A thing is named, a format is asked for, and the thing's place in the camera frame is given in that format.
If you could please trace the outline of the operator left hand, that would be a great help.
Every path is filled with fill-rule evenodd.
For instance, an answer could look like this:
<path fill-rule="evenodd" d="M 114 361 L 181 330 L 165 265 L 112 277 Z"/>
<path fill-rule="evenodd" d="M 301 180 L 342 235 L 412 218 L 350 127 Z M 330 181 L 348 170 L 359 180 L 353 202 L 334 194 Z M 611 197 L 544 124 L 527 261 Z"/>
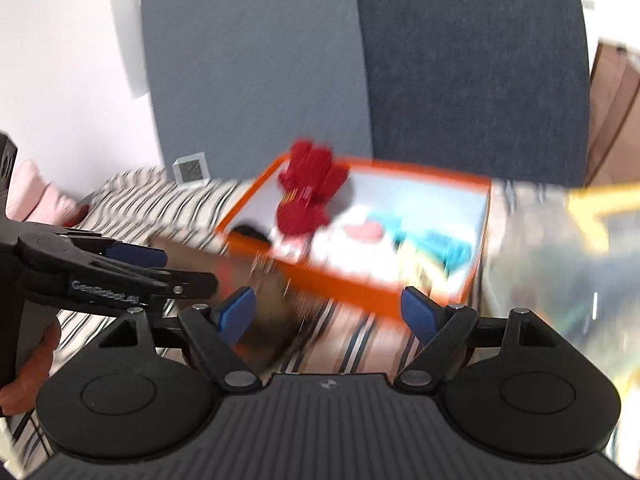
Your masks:
<path fill-rule="evenodd" d="M 1 389 L 1 411 L 4 416 L 22 414 L 35 407 L 38 393 L 49 378 L 53 355 L 60 340 L 60 323 L 54 321 L 44 331 L 40 343 L 14 382 Z"/>

